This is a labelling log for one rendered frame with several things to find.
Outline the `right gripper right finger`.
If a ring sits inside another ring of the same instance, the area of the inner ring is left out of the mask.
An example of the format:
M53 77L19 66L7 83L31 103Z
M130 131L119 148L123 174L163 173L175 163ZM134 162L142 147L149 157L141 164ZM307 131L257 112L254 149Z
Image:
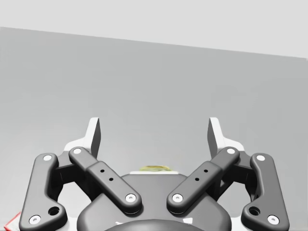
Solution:
M272 156L248 155L240 142L223 135L216 117L209 118L207 142L211 160L203 162L169 193L169 212L183 214L204 194L218 200L237 182L245 185L250 197L240 216L247 229L289 231L290 222Z

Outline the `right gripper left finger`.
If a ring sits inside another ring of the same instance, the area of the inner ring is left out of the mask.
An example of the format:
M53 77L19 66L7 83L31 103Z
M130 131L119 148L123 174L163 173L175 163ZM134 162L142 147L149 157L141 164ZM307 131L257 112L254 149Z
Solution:
M97 159L100 142L100 121L92 117L85 136L67 143L60 156L43 153L35 158L21 211L20 231L57 231L65 226L68 215L58 198L63 186L71 182L76 182L90 200L103 193L125 214L141 210L140 194Z

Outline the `green and blue rectangular can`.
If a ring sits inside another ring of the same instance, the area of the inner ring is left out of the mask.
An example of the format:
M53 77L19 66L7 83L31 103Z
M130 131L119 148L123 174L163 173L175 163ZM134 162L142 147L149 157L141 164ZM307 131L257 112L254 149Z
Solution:
M168 166L152 165L152 166L141 167L139 171L160 172L160 171L171 171L171 169Z

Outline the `red and white carton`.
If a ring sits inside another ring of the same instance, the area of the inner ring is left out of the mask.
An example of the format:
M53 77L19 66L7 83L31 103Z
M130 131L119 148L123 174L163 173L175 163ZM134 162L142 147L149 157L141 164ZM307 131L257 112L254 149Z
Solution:
M21 217L21 212L16 214L9 222L4 225L5 231L20 231L19 221Z

